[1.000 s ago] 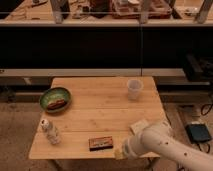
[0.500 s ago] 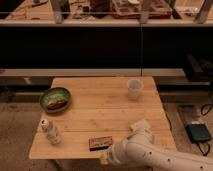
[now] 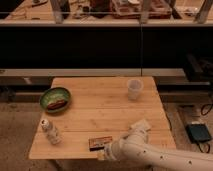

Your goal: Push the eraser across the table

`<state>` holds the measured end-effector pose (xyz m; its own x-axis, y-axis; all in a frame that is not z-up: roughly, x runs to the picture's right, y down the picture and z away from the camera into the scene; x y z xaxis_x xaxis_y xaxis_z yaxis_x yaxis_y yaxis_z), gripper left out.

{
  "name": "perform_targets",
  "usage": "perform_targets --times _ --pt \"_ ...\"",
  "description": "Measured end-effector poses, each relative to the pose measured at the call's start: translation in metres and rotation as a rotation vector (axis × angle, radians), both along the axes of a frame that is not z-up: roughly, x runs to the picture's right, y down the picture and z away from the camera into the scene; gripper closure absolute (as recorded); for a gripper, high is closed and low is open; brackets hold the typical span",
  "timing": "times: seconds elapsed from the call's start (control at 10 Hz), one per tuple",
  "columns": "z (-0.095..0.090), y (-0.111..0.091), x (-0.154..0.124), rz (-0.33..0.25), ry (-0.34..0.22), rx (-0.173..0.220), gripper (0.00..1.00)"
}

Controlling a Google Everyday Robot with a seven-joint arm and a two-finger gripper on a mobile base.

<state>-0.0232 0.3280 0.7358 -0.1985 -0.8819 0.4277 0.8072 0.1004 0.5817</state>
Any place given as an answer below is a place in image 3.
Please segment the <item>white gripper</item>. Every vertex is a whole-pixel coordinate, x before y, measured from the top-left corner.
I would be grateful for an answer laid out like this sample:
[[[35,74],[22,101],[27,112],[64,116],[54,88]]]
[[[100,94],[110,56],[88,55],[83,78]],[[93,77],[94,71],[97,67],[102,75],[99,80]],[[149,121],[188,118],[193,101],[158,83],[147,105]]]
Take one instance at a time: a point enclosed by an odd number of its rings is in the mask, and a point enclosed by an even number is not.
[[[104,151],[97,152],[97,158],[100,161],[106,160],[123,160],[124,155],[122,153],[120,142],[112,141],[107,143],[104,147]]]

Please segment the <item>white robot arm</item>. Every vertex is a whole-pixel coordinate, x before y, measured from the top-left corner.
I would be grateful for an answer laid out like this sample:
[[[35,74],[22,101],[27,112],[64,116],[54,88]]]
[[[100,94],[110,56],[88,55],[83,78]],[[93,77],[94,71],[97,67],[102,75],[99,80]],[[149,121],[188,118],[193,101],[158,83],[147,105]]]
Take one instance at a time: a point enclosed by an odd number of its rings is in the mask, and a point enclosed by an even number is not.
[[[173,171],[213,171],[213,155],[160,148],[147,143],[145,130],[135,129],[107,143],[98,153],[99,160],[133,161]]]

